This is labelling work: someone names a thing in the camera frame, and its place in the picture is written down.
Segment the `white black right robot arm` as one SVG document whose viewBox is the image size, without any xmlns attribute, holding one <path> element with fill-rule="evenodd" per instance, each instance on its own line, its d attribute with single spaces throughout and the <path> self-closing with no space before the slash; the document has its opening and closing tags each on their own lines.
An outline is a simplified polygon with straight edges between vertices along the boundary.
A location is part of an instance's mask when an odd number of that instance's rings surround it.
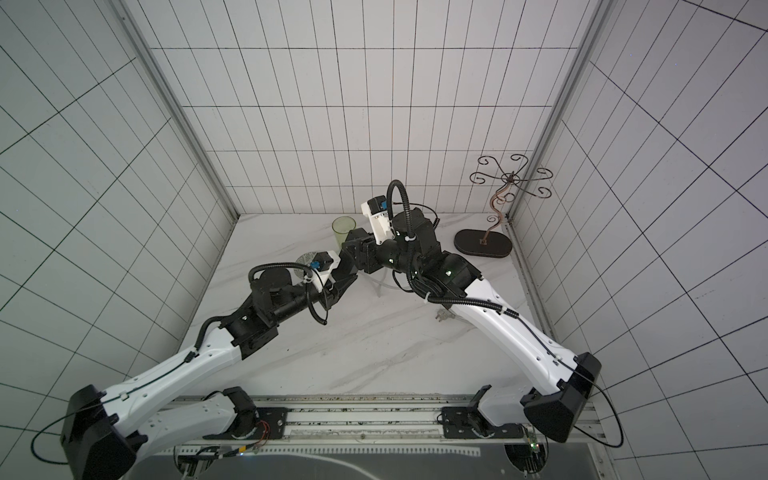
<svg viewBox="0 0 768 480">
<path fill-rule="evenodd" d="M 361 212 L 372 229 L 350 232 L 342 247 L 357 269 L 373 273 L 388 268 L 404 275 L 410 293 L 456 310 L 484 333 L 532 386 L 520 399 L 528 422 L 547 438 L 566 442 L 596 386 L 600 361 L 546 336 L 471 262 L 443 250 L 433 222 L 411 206 L 401 181 L 392 181 L 386 194 L 362 203 Z"/>
</svg>

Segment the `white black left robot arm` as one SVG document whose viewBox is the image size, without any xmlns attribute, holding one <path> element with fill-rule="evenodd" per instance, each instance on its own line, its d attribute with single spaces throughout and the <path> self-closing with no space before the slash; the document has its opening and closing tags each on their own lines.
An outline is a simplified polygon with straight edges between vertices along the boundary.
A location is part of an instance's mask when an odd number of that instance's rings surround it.
<svg viewBox="0 0 768 480">
<path fill-rule="evenodd" d="M 290 317 L 330 309 L 357 278 L 347 262 L 268 263 L 248 273 L 251 292 L 229 315 L 206 320 L 192 346 L 105 390 L 88 385 L 69 400 L 60 443 L 76 479 L 119 479 L 135 464 L 206 435 L 250 436 L 259 423 L 251 397 L 229 387 L 209 400 L 166 406 L 200 381 L 246 359 Z"/>
</svg>

